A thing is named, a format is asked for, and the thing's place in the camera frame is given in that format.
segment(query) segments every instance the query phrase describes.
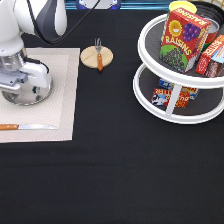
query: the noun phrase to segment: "cereal box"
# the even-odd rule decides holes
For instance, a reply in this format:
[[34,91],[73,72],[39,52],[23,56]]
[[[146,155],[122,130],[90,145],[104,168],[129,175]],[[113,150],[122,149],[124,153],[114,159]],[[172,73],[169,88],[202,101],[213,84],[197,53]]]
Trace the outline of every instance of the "cereal box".
[[211,22],[186,9],[170,13],[160,59],[180,72],[190,70],[208,35]]
[[223,64],[224,64],[224,46],[220,48],[212,56],[212,59],[209,62],[205,75],[210,78],[219,76],[223,71]]
[[212,56],[224,45],[224,36],[219,35],[212,44],[201,54],[196,72],[204,75]]
[[[172,90],[166,89],[154,89],[152,96],[152,105],[156,106],[168,106],[170,97],[172,94]],[[180,92],[179,98],[176,102],[176,107],[186,107],[189,101],[189,93],[188,92]]]
[[[174,83],[168,82],[165,79],[160,78],[159,86],[161,86],[161,87],[163,87],[165,89],[173,90]],[[183,86],[181,91],[189,92],[190,99],[194,100],[197,97],[197,95],[198,95],[199,89]]]

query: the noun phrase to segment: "knife handle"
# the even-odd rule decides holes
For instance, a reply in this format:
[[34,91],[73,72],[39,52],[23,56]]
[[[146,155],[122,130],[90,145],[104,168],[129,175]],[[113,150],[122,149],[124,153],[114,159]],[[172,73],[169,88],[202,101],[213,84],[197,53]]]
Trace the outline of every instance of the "knife handle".
[[97,61],[98,61],[98,70],[100,72],[102,72],[103,71],[103,62],[102,62],[102,55],[101,54],[97,55]]
[[0,124],[0,130],[17,130],[18,124]]

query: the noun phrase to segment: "two-tier shelf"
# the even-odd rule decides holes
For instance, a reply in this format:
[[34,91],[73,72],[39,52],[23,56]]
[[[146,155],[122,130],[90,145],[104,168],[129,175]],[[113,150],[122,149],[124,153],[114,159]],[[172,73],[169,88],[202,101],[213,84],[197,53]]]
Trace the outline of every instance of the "two-tier shelf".
[[[195,72],[197,62],[190,71],[181,74],[160,60],[160,38],[165,20],[166,14],[151,20],[140,34],[138,53],[143,64],[133,80],[135,96],[146,110],[166,121],[179,124],[208,121],[224,109],[224,74],[217,78],[197,74]],[[151,104],[154,89],[160,88],[158,86],[160,77],[175,84],[167,107]],[[200,89],[197,98],[190,100],[186,108],[175,107],[182,86]]]

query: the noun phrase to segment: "black tablecloth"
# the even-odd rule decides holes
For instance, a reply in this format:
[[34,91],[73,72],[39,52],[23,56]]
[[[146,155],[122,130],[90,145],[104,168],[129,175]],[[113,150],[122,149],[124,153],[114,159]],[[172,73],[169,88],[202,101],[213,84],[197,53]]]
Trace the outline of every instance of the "black tablecloth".
[[[0,145],[1,224],[224,222],[224,113],[172,124],[133,93],[138,37],[163,13],[95,10],[57,45],[83,50],[100,37],[114,60],[102,74],[80,63],[72,141]],[[68,28],[83,14],[68,11]]]

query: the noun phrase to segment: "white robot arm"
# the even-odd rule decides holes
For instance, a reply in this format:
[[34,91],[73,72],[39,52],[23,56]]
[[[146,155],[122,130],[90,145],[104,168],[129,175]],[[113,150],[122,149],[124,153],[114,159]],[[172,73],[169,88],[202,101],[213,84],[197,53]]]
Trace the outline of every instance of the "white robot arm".
[[[19,82],[46,88],[51,82],[48,68],[28,60],[23,32],[37,35],[27,0],[0,0],[0,89],[20,93]],[[29,0],[42,36],[48,41],[59,39],[67,27],[64,0]]]

